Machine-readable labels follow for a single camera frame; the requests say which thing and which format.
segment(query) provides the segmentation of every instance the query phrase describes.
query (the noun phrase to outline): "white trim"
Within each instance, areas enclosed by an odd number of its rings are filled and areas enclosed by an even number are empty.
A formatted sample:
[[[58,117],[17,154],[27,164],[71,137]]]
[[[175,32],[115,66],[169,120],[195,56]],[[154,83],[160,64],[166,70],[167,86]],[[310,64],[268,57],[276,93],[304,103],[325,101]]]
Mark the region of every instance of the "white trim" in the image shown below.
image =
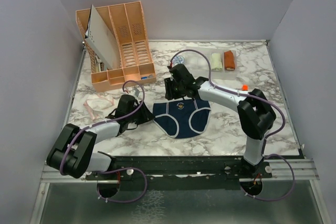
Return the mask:
[[[169,135],[168,133],[167,133],[167,131],[165,131],[164,129],[163,129],[163,127],[161,127],[156,121],[155,121],[155,119],[156,118],[160,118],[160,117],[162,117],[162,116],[168,116],[168,117],[170,117],[171,119],[173,119],[174,120],[174,122],[176,123],[176,134],[175,135]],[[155,117],[155,119],[154,119],[154,123],[164,132],[164,133],[166,133],[166,135],[167,136],[170,136],[171,138],[176,138],[177,137],[177,135],[179,134],[179,132],[180,132],[180,127],[179,127],[179,123],[177,122],[177,120],[174,118],[174,117],[172,117],[171,115],[169,115],[169,114],[162,114],[162,115],[158,115],[158,116],[156,116]]]
[[[198,134],[202,134],[203,132],[206,131],[206,128],[208,127],[208,124],[209,124],[209,121],[210,121],[210,120],[209,120],[209,118],[210,118],[210,113],[209,113],[209,115],[208,115],[208,119],[207,119],[207,122],[206,122],[206,125],[205,125],[205,127],[204,127],[204,131],[197,131],[197,130],[195,130],[195,129],[191,126],[191,119],[193,118],[194,114],[197,113],[198,111],[201,111],[201,110],[210,110],[210,111],[211,111],[210,108],[208,108],[208,107],[203,107],[203,108],[200,108],[200,109],[198,109],[198,110],[195,110],[193,113],[191,113],[191,115],[190,115],[190,117],[189,117],[189,127],[190,127],[190,129],[191,129],[193,132],[196,132],[196,133],[198,133]]]

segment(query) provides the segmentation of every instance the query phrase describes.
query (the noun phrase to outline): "underwear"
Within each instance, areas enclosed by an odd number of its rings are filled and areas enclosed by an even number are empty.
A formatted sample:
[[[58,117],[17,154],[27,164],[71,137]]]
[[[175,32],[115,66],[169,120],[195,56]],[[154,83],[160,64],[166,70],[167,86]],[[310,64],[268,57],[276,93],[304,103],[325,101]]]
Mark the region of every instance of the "underwear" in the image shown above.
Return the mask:
[[[153,105],[154,123],[172,138],[202,134],[210,117],[210,104],[203,100],[182,100]]]

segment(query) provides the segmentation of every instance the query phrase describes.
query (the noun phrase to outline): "gray floor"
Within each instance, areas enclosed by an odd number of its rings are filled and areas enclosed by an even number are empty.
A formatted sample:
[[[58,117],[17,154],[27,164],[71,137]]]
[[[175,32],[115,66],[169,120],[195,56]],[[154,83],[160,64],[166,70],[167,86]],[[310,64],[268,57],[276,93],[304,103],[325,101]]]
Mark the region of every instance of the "gray floor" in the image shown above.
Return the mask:
[[[291,182],[264,182],[260,196],[284,194]],[[139,192],[121,192],[119,199]],[[322,223],[309,181],[299,181],[291,196],[279,202],[260,202],[241,191],[148,191],[132,204],[97,199],[93,184],[50,184],[41,223],[217,224]]]

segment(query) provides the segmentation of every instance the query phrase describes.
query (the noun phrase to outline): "cable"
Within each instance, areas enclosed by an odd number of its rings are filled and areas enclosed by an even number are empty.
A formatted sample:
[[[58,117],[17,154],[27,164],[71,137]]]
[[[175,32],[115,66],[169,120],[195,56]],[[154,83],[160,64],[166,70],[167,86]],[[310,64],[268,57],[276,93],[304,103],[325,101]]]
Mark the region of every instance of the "cable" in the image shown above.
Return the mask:
[[[289,196],[294,191],[295,183],[296,182],[295,182],[295,175],[294,175],[293,167],[290,165],[290,163],[284,157],[282,157],[282,156],[280,156],[278,154],[270,154],[270,155],[266,156],[265,159],[269,159],[270,157],[278,157],[278,158],[280,158],[280,159],[282,159],[283,161],[286,162],[286,164],[288,165],[288,167],[289,167],[289,169],[290,169],[290,171],[292,173],[292,178],[293,178],[292,179],[292,186],[291,186],[291,188],[289,189],[289,191],[285,195],[283,195],[283,196],[281,196],[279,198],[265,199],[265,198],[256,197],[255,195],[248,194],[242,187],[240,187],[241,190],[245,193],[245,196],[248,196],[248,197],[250,197],[252,199],[257,199],[257,200],[260,200],[260,201],[274,202],[274,201],[283,200],[284,198],[286,198],[287,196]]]
[[[262,101],[262,102],[264,102],[264,103],[266,103],[266,104],[271,105],[272,107],[274,107],[274,108],[280,113],[281,118],[282,118],[282,125],[281,125],[281,127],[280,127],[279,129],[277,129],[276,131],[273,131],[273,132],[269,133],[268,135],[266,135],[266,136],[265,136],[265,139],[267,139],[268,137],[270,137],[270,136],[272,136],[272,135],[274,135],[274,134],[280,132],[280,131],[285,127],[285,123],[286,123],[285,115],[284,115],[284,113],[280,110],[280,108],[277,107],[274,103],[272,103],[272,102],[270,102],[270,101],[267,101],[267,100],[265,100],[265,99],[263,99],[263,98],[256,97],[256,96],[251,95],[251,94],[244,94],[244,93],[240,93],[240,94],[238,94],[238,93],[235,92],[235,91],[232,91],[232,90],[229,90],[229,89],[225,89],[225,88],[219,87],[219,86],[217,86],[216,84],[214,84],[214,83],[212,82],[212,80],[211,80],[211,65],[210,65],[210,61],[209,61],[208,58],[207,58],[204,54],[202,54],[201,52],[199,52],[199,51],[197,51],[197,50],[194,50],[194,49],[184,49],[184,50],[181,50],[181,51],[177,52],[177,53],[173,56],[173,58],[170,60],[170,66],[172,66],[172,64],[173,64],[173,59],[174,59],[177,55],[179,55],[180,53],[182,53],[182,52],[195,52],[195,53],[201,55],[201,56],[206,60],[206,62],[208,63],[208,67],[209,67],[209,77],[208,77],[208,78],[209,78],[209,83],[210,83],[210,85],[213,86],[215,89],[222,90],[222,91],[227,92],[227,93],[229,93],[229,94],[239,95],[239,96],[242,96],[242,97],[250,97],[250,98],[253,98],[253,99]]]
[[[81,129],[81,130],[80,130],[80,131],[73,137],[72,141],[70,142],[68,148],[66,149],[66,151],[65,151],[65,153],[64,153],[64,156],[63,156],[63,158],[62,158],[61,164],[60,164],[60,166],[59,166],[59,172],[60,172],[62,175],[66,175],[66,174],[64,173],[64,164],[65,164],[65,162],[66,162],[67,156],[69,155],[69,152],[70,152],[72,146],[75,144],[77,138],[78,138],[78,137],[79,137],[85,130],[87,130],[87,129],[89,129],[89,128],[92,128],[92,127],[96,127],[96,126],[101,125],[101,124],[111,123],[111,122],[114,122],[114,121],[117,121],[117,120],[125,119],[125,118],[127,118],[127,117],[133,115],[135,112],[137,112],[137,111],[140,109],[140,107],[143,105],[144,100],[145,100],[145,90],[144,90],[143,86],[142,86],[140,83],[138,83],[137,81],[133,81],[133,80],[126,81],[126,82],[122,85],[122,91],[125,92],[124,87],[125,87],[125,85],[126,85],[127,83],[129,83],[129,82],[134,82],[134,83],[136,83],[137,85],[139,85],[139,87],[140,87],[141,90],[142,90],[142,100],[141,100],[139,106],[138,106],[135,110],[133,110],[131,113],[128,113],[127,115],[121,116],[121,117],[119,117],[119,118],[113,118],[113,119],[110,119],[110,120],[106,120],[106,121],[102,121],[102,122],[94,123],[94,124],[92,124],[92,125],[88,125],[88,126],[83,127],[83,128],[82,128],[82,129]]]
[[[134,167],[128,167],[128,168],[121,168],[121,169],[117,169],[117,170],[111,170],[111,171],[108,171],[108,172],[100,172],[100,173],[101,174],[112,174],[112,173],[117,173],[117,172],[121,172],[123,170],[128,170],[128,169],[136,170],[139,173],[141,173],[141,175],[143,176],[143,178],[145,180],[145,186],[144,186],[144,189],[143,189],[142,193],[139,196],[137,196],[137,198],[130,199],[130,200],[116,200],[116,199],[111,199],[111,198],[104,198],[100,195],[99,187],[97,185],[98,199],[101,198],[101,199],[104,199],[106,202],[109,201],[109,202],[114,202],[114,203],[132,203],[132,202],[135,202],[135,201],[141,199],[147,191],[147,185],[148,184],[147,184],[146,174],[143,171],[141,171],[140,169],[134,168]]]

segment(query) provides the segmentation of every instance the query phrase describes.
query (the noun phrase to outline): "clear plastic container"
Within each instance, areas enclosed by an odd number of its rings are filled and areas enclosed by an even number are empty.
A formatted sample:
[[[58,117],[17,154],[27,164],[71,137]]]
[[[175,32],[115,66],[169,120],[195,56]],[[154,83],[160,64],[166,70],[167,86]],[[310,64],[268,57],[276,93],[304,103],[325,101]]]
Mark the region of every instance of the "clear plastic container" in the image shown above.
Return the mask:
[[[187,49],[194,49],[203,53],[208,59],[210,59],[213,53],[219,53],[221,55],[221,61],[223,65],[222,70],[212,70],[211,77],[212,79],[219,80],[235,80],[237,78],[237,52],[235,50],[224,48],[206,48],[206,47],[187,47]],[[236,69],[233,71],[224,69],[224,52],[231,51],[235,57]],[[199,76],[208,77],[209,68],[206,63],[206,60],[199,54],[195,52],[184,52],[181,54],[184,57],[184,64],[189,70],[189,72],[197,78]]]

